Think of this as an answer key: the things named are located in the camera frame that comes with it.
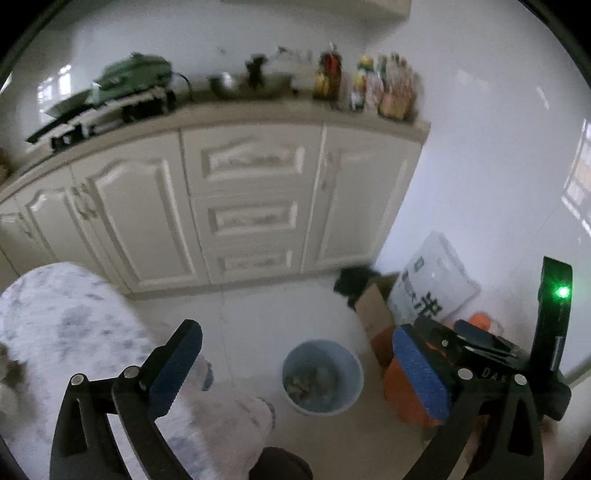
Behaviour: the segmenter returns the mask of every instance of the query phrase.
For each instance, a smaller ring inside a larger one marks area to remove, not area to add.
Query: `metal rivet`
[[[474,374],[468,370],[467,368],[461,368],[457,371],[458,377],[462,380],[471,380],[474,377]]]
[[[76,374],[70,379],[70,383],[75,387],[80,385],[84,381],[84,375]]]
[[[518,385],[527,385],[527,379],[521,375],[521,374],[517,374],[515,377],[515,383]]]
[[[125,378],[135,378],[137,377],[139,374],[139,367],[136,367],[135,365],[132,365],[131,367],[127,367],[125,370],[123,370],[123,376]]]

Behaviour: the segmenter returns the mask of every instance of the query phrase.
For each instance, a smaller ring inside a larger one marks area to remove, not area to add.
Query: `trash can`
[[[295,347],[283,362],[281,377],[288,403],[304,415],[342,413],[363,390],[359,358],[332,340],[311,340]]]

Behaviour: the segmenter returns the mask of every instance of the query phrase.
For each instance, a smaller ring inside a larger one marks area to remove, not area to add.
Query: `green led indicator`
[[[560,287],[558,290],[556,290],[556,295],[561,299],[567,299],[570,297],[570,288]]]

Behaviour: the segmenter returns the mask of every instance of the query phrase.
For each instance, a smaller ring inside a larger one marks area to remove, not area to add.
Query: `drawer panel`
[[[240,125],[183,132],[191,195],[312,185],[322,128]]]
[[[212,283],[268,278],[300,272],[303,242],[281,242],[205,250]]]
[[[310,200],[311,189],[194,198],[193,212],[202,247],[303,242]]]

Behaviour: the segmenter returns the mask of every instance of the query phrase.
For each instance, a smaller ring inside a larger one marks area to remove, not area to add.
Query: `floor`
[[[238,388],[272,402],[277,426],[269,445],[300,455],[318,480],[402,479],[422,452],[421,430],[395,417],[365,332],[334,275],[189,296],[133,300],[148,331],[164,343],[185,318],[203,328],[214,388]],[[327,338],[355,352],[365,371],[359,401],[334,417],[297,413],[281,392],[281,363],[299,343]]]

